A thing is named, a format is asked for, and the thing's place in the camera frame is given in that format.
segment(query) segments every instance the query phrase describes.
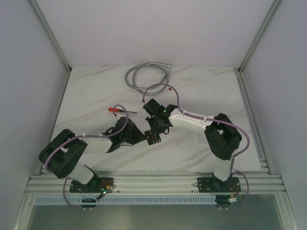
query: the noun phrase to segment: gray cable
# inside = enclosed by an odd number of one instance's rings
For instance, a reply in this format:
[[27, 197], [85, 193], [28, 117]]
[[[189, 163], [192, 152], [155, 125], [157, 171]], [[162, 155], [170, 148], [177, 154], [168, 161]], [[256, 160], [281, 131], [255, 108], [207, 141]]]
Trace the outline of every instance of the gray cable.
[[[127, 71], [127, 73], [126, 73], [126, 75], [125, 75], [125, 82], [126, 82], [126, 84], [127, 84], [129, 87], [135, 89], [136, 91], [138, 91], [138, 92], [141, 93], [141, 94], [145, 94], [145, 95], [157, 95], [157, 94], [161, 93], [163, 90], [166, 89], [167, 84], [168, 84], [168, 82], [169, 82], [169, 73], [171, 72], [170, 70], [166, 71], [164, 68], [162, 68], [162, 66], [171, 68], [170, 65], [162, 64], [162, 63], [155, 63], [155, 62], [152, 62], [152, 63], [145, 63], [145, 64], [142, 64], [142, 65], [139, 65], [139, 66], [135, 66], [135, 67], [133, 67], [133, 68], [131, 68], [131, 69], [129, 69], [129, 70]], [[152, 68], [156, 68], [156, 69], [159, 69], [159, 70], [161, 70], [161, 71], [164, 72], [165, 76], [164, 76], [164, 77], [162, 78], [162, 80], [159, 82], [159, 84], [160, 84], [160, 83], [163, 83], [163, 82], [166, 80], [166, 83], [165, 83], [165, 85], [164, 85], [164, 87], [163, 87], [162, 89], [160, 89], [160, 90], [158, 90], [158, 91], [156, 91], [156, 92], [145, 92], [145, 90], [147, 90], [146, 87], [138, 87], [138, 86], [136, 85], [136, 83], [135, 83], [135, 76], [136, 76], [137, 72], [138, 72], [140, 69], [142, 69], [143, 67], [152, 67]], [[129, 83], [129, 81], [128, 81], [128, 75], [129, 75], [129, 73], [130, 73], [131, 71], [133, 71], [133, 70], [135, 70], [135, 71], [134, 71], [133, 76], [132, 76], [132, 85], [131, 85], [131, 84]]]

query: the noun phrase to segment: metal frame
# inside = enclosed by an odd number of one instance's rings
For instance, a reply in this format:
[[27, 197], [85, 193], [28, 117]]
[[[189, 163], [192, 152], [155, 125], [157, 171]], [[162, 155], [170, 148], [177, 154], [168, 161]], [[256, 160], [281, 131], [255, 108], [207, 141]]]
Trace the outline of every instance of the metal frame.
[[[60, 60], [70, 74], [71, 68], [36, 0], [28, 0], [28, 2], [42, 24]], [[250, 185], [250, 194], [274, 194], [285, 230], [298, 230], [298, 224], [283, 184], [282, 177], [280, 175], [272, 175], [274, 170], [270, 164], [270, 159], [265, 155], [242, 74], [251, 56], [257, 49], [258, 44], [267, 31], [281, 2], [282, 0], [274, 0], [265, 20], [263, 21], [244, 60], [242, 61], [240, 68], [238, 70], [235, 69], [235, 73], [247, 111], [248, 120], [252, 128], [252, 134], [259, 153], [261, 164], [261, 170], [259, 172], [246, 173]], [[197, 177], [211, 176], [210, 173], [195, 172], [98, 172], [98, 175], [111, 176], [114, 178], [115, 189], [113, 193], [110, 194], [110, 197], [131, 195], [201, 197], [203, 196], [203, 193], [199, 193], [198, 189], [194, 187], [193, 184], [197, 182]], [[241, 183], [242, 191], [244, 192], [246, 190], [246, 182], [242, 176], [238, 177]], [[43, 174], [40, 176], [31, 176], [16, 215], [13, 229], [26, 229], [37, 197], [41, 195], [61, 195], [63, 184], [64, 180], [58, 179], [50, 173], [43, 172]]]
[[15, 217], [13, 230], [25, 230], [32, 214], [35, 196], [24, 194]]
[[58, 43], [58, 41], [56, 40], [55, 36], [52, 33], [52, 30], [50, 29], [50, 26], [48, 25], [41, 9], [39, 8], [36, 0], [27, 0], [29, 2], [30, 7], [32, 8], [34, 14], [36, 15], [38, 21], [40, 22], [40, 24], [42, 25], [48, 39], [50, 40], [54, 50], [56, 51], [59, 59], [61, 60], [62, 64], [64, 65], [65, 69], [67, 70], [68, 73], [71, 72], [71, 67], [68, 64], [67, 59], [65, 58], [65, 55]]
[[265, 32], [267, 31], [268, 27], [270, 26], [271, 22], [272, 22], [272, 19], [274, 17], [274, 15], [276, 14], [279, 6], [281, 5], [283, 0], [274, 0], [271, 8], [269, 9], [263, 23], [261, 24], [253, 42], [251, 43], [249, 49], [248, 49], [248, 52], [246, 53], [243, 61], [242, 61], [242, 64], [239, 68], [239, 72], [242, 73], [246, 67], [246, 65], [248, 64], [251, 56], [254, 54], [255, 50], [257, 49], [260, 41], [262, 40]]

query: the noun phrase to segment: red handle screwdriver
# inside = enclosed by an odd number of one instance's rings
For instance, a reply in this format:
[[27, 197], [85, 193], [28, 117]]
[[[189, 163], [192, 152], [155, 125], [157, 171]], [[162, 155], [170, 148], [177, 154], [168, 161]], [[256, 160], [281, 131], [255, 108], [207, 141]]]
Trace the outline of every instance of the red handle screwdriver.
[[[115, 109], [115, 108], [109, 108], [109, 111], [110, 112], [124, 112], [123, 109]], [[127, 111], [127, 113], [134, 113], [134, 114], [137, 114], [137, 112], [132, 112], [132, 111]]]

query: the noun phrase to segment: white marble table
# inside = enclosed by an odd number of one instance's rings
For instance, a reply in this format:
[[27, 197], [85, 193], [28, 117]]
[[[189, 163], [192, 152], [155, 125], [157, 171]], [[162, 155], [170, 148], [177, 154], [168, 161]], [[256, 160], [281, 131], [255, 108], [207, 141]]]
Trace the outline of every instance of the white marble table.
[[[114, 126], [117, 118], [109, 107], [122, 104], [127, 110], [136, 111], [130, 118], [140, 131], [150, 129], [142, 109], [142, 95], [129, 88], [124, 81], [131, 66], [75, 66], [65, 91], [56, 121], [53, 138], [69, 128], [77, 135], [99, 134]], [[224, 113], [242, 127], [251, 138], [250, 148], [238, 156], [234, 169], [258, 171], [260, 163], [241, 98], [236, 75], [232, 67], [173, 66], [170, 85], [180, 95], [181, 107], [202, 115]], [[162, 73], [153, 68], [143, 68], [137, 75], [137, 83], [144, 87], [157, 83]], [[165, 90], [154, 96], [158, 103], [176, 104], [173, 91]], [[198, 140], [198, 134], [187, 129], [173, 127], [169, 135], [161, 134], [162, 142], [148, 146], [143, 141], [133, 147], [123, 146], [112, 153], [90, 152], [81, 162], [102, 171], [192, 171], [213, 172], [215, 156], [206, 140]], [[246, 145], [243, 137], [239, 149]]]

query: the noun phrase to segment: purple cable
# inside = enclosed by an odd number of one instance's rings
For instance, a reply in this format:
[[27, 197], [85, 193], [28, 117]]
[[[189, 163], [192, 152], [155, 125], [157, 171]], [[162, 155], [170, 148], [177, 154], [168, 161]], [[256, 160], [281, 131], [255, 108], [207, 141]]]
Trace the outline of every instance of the purple cable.
[[239, 170], [234, 171], [233, 174], [241, 174], [244, 177], [244, 179], [246, 181], [246, 187], [247, 187], [245, 198], [244, 198], [244, 200], [238, 206], [235, 206], [235, 207], [220, 207], [220, 206], [217, 205], [217, 207], [219, 209], [223, 209], [223, 210], [233, 210], [233, 209], [236, 209], [236, 208], [242, 206], [245, 203], [246, 198], [249, 195], [249, 183], [248, 183], [247, 177], [242, 172], [240, 172]]
[[[49, 157], [47, 158], [47, 160], [45, 161], [45, 169], [47, 171], [49, 171], [49, 168], [48, 168], [48, 164], [50, 162], [50, 159], [56, 154], [56, 152], [58, 152], [62, 147], [64, 147], [65, 145], [67, 145], [68, 143], [72, 142], [73, 140], [77, 139], [77, 138], [108, 138], [108, 137], [112, 137], [112, 136], [115, 136], [116, 134], [120, 133], [127, 125], [128, 123], [128, 113], [127, 113], [127, 110], [124, 106], [120, 105], [120, 104], [117, 104], [113, 107], [113, 109], [115, 107], [121, 107], [124, 111], [125, 111], [125, 114], [126, 114], [126, 121], [125, 121], [125, 124], [124, 126], [117, 132], [113, 133], [113, 134], [110, 134], [110, 135], [105, 135], [105, 136], [100, 136], [100, 135], [79, 135], [79, 136], [75, 136], [71, 139], [68, 139], [67, 141], [65, 141], [63, 144], [59, 145], [50, 155]], [[64, 182], [64, 186], [63, 186], [63, 197], [64, 197], [64, 201], [66, 204], [68, 204], [69, 206], [73, 207], [73, 208], [76, 208], [76, 209], [82, 209], [84, 210], [82, 207], [79, 207], [79, 206], [76, 206], [76, 205], [72, 205], [71, 203], [69, 203], [67, 197], [65, 196], [65, 186], [66, 186], [66, 183], [68, 181], [68, 178], [65, 179], [65, 182]]]
[[68, 178], [65, 178], [65, 182], [64, 182], [64, 186], [63, 186], [63, 197], [64, 197], [65, 203], [68, 204], [70, 207], [73, 207], [73, 208], [76, 208], [76, 209], [82, 209], [82, 210], [84, 210], [83, 207], [79, 207], [79, 206], [72, 205], [71, 203], [69, 203], [69, 201], [68, 201], [68, 199], [67, 199], [67, 197], [66, 197], [66, 195], [65, 195], [65, 187], [66, 187], [67, 181], [68, 181]]
[[113, 107], [113, 109], [115, 107], [121, 107], [124, 111], [125, 111], [125, 114], [126, 114], [126, 121], [125, 121], [125, 124], [124, 126], [117, 132], [113, 133], [113, 134], [110, 134], [110, 135], [106, 135], [106, 136], [100, 136], [100, 135], [79, 135], [79, 136], [75, 136], [71, 139], [68, 139], [67, 141], [65, 141], [63, 144], [59, 145], [55, 150], [53, 150], [53, 152], [49, 155], [49, 157], [47, 158], [47, 160], [45, 161], [45, 169], [49, 172], [49, 168], [48, 168], [48, 164], [51, 160], [51, 158], [62, 148], [64, 147], [65, 145], [67, 145], [68, 143], [72, 142], [73, 140], [75, 139], [78, 139], [78, 138], [109, 138], [109, 137], [112, 137], [112, 136], [115, 136], [116, 134], [120, 133], [127, 125], [128, 123], [128, 113], [127, 113], [127, 110], [125, 109], [124, 106], [120, 105], [120, 104], [117, 104]]
[[153, 84], [153, 85], [149, 86], [149, 87], [147, 88], [147, 90], [145, 90], [145, 92], [144, 92], [144, 94], [143, 94], [143, 102], [144, 102], [144, 103], [145, 103], [145, 95], [146, 95], [147, 91], [150, 90], [151, 88], [155, 88], [156, 86], [159, 86], [159, 85], [166, 85], [166, 86], [168, 86], [169, 88], [171, 88], [171, 89], [174, 90], [174, 92], [176, 93], [176, 96], [177, 96], [177, 106], [178, 106], [178, 110], [179, 110], [181, 113], [183, 113], [184, 115], [187, 115], [187, 116], [189, 116], [189, 117], [192, 117], [192, 118], [196, 118], [196, 119], [199, 119], [199, 120], [203, 120], [203, 117], [202, 117], [202, 116], [195, 116], [195, 115], [192, 115], [192, 114], [187, 114], [187, 113], [185, 113], [185, 112], [181, 109], [181, 107], [180, 107], [180, 103], [179, 103], [179, 94], [178, 94], [177, 90], [176, 90], [173, 86], [168, 85], [168, 84], [165, 84], [165, 83], [157, 83], [157, 84]]

